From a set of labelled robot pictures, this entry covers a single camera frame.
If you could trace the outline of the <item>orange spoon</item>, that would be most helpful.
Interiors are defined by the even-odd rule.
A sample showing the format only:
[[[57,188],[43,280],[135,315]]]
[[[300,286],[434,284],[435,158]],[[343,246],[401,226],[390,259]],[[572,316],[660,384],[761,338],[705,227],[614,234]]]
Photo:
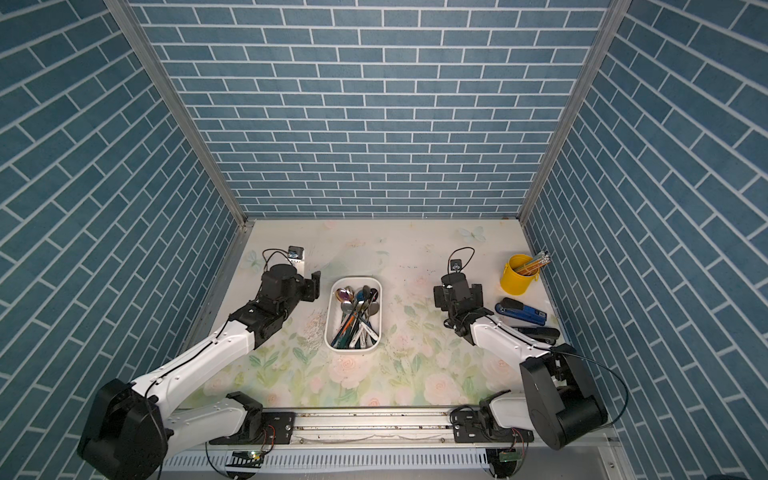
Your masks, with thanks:
[[[357,313],[355,311],[349,312],[349,315],[342,322],[339,330],[337,331],[335,337],[333,338],[333,341],[331,342],[331,346],[333,348],[336,348],[336,349],[341,348],[341,344],[343,343],[344,338],[347,336],[347,332],[352,328],[352,325],[354,324],[356,316],[357,316]]]

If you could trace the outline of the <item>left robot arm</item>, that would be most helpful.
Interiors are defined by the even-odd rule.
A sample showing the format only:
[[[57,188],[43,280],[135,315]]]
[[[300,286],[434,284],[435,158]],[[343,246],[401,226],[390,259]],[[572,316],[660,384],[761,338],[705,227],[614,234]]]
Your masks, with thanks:
[[[320,296],[321,274],[304,277],[292,264],[263,273],[256,297],[219,330],[130,382],[113,379],[93,398],[77,454],[108,479],[147,479],[164,461],[207,442],[277,442],[262,404],[240,391],[207,407],[179,412],[195,390],[234,360],[262,346],[301,302]]]

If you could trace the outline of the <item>black spoon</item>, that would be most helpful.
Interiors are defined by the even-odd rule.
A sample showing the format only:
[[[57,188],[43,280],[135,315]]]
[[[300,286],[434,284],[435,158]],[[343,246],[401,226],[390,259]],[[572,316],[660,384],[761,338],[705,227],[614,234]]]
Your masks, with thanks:
[[[364,285],[362,290],[357,293],[358,306],[355,310],[357,316],[349,333],[348,347],[368,348],[379,340],[378,333],[370,323],[371,314],[369,313],[375,293],[376,291],[368,285]]]

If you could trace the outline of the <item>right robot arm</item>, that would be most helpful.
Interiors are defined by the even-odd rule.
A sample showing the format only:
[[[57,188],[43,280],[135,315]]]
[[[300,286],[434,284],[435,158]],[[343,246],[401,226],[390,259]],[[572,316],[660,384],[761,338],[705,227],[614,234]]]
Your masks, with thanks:
[[[499,396],[490,416],[502,428],[533,430],[551,449],[560,450],[608,424],[608,412],[585,359],[569,344],[549,345],[503,323],[483,305],[480,284],[460,272],[441,277],[433,289],[446,328],[510,366],[518,366],[525,400]]]

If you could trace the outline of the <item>rainbow iridescent spoon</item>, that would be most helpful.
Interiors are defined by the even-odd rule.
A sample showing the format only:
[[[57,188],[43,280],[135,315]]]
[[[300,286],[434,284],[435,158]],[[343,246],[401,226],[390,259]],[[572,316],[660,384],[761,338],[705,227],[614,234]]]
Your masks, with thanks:
[[[356,299],[356,294],[353,289],[348,287],[338,288],[334,292],[334,296],[340,303],[353,302]]]

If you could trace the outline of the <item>white plastic storage box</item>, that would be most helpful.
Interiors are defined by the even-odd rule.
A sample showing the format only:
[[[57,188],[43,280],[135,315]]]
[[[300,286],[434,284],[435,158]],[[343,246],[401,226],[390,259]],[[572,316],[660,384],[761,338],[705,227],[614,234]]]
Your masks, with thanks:
[[[365,354],[383,339],[383,287],[373,277],[337,280],[330,290],[324,340],[335,353]]]

